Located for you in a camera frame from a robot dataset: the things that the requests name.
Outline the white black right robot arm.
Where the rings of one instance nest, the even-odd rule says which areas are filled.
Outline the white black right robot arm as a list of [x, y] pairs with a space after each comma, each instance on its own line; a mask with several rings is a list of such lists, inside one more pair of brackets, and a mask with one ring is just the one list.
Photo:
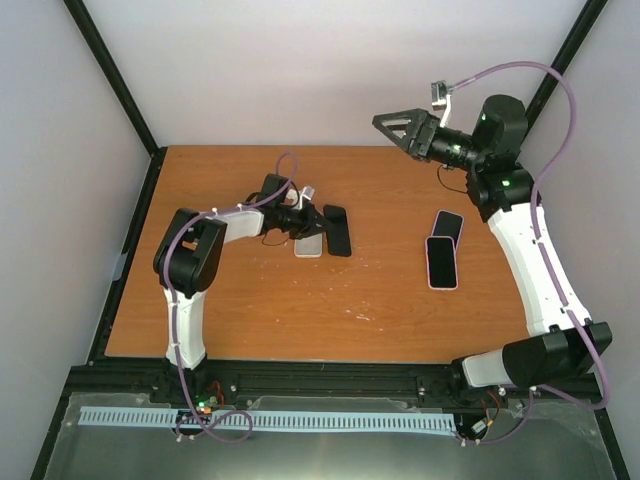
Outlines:
[[372, 124], [412, 158], [465, 171], [466, 193], [502, 248], [524, 306], [527, 338], [453, 361], [459, 386], [550, 389], [554, 381], [601, 373], [613, 335], [575, 295], [537, 186], [518, 161], [528, 130], [523, 103], [488, 97], [470, 134], [423, 109], [378, 114]]

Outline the black phone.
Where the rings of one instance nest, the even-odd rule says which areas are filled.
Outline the black phone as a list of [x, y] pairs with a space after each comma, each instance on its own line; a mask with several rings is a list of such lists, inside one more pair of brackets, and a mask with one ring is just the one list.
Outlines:
[[330, 223], [326, 231], [328, 252], [332, 256], [350, 257], [352, 247], [347, 212], [343, 207], [325, 205], [323, 216]]

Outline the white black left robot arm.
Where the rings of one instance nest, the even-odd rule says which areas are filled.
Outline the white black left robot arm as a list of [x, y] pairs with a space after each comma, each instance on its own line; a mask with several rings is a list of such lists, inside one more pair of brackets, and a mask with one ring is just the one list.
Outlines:
[[226, 244], [278, 230], [295, 242], [299, 258], [316, 258], [323, 246], [331, 256], [352, 255], [346, 210], [336, 205], [318, 210], [313, 195], [312, 187], [299, 189], [292, 179], [270, 173], [259, 191], [235, 207], [175, 212], [156, 251], [153, 270], [167, 301], [165, 357], [183, 368], [172, 388], [184, 401], [197, 402], [208, 390], [207, 376], [196, 369], [206, 359], [204, 303]]

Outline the cream white phone case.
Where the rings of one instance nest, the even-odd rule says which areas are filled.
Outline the cream white phone case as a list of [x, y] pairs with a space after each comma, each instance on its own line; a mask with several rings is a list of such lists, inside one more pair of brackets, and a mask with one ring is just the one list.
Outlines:
[[316, 234], [294, 241], [294, 256], [301, 259], [319, 258], [323, 253], [323, 235]]

